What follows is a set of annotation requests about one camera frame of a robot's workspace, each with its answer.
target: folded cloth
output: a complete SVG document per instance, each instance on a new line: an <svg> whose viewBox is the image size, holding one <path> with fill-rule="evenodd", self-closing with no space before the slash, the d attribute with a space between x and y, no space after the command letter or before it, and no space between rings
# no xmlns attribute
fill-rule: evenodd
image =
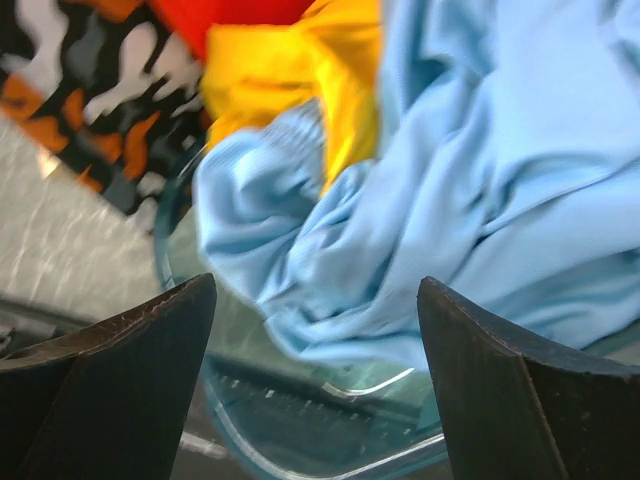
<svg viewBox="0 0 640 480"><path fill-rule="evenodd" d="M379 10L378 0L316 0L291 27L211 27L201 82L216 119L208 146L317 97L327 132L324 190L345 167L373 155Z"/></svg>
<svg viewBox="0 0 640 480"><path fill-rule="evenodd" d="M636 1L612 5L390 2L379 161L312 202L294 149L230 136L195 179L203 256L309 361L426 369L427 275L574 348L629 325L640 15Z"/></svg>

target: garment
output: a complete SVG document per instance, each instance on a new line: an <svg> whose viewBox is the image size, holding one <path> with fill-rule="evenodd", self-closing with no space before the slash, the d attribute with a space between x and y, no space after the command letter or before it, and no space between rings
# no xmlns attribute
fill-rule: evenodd
<svg viewBox="0 0 640 480"><path fill-rule="evenodd" d="M0 112L117 209L152 217L210 124L184 43L142 0L6 0L0 32Z"/></svg>
<svg viewBox="0 0 640 480"><path fill-rule="evenodd" d="M204 60L211 25L291 25L311 0L190 0L188 6L182 0L150 0L149 5Z"/></svg>
<svg viewBox="0 0 640 480"><path fill-rule="evenodd" d="M640 17L610 5L389 3L379 161L311 203L286 188L294 152L230 136L195 178L203 257L307 361L428 368L428 275L573 348L626 327L640 316Z"/></svg>
<svg viewBox="0 0 640 480"><path fill-rule="evenodd" d="M327 135L326 190L374 152L380 48L378 0L316 0L292 27L213 26L201 84L216 119L209 147L316 97Z"/></svg>

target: yellow cloth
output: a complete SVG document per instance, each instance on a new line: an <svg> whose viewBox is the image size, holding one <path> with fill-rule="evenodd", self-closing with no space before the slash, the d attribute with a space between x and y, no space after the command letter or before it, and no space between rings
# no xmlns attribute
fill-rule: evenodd
<svg viewBox="0 0 640 480"><path fill-rule="evenodd" d="M324 192L377 139L373 85L380 57L379 0L317 0L293 26L215 25L201 89L215 118L208 147L264 127L313 97L327 135Z"/></svg>

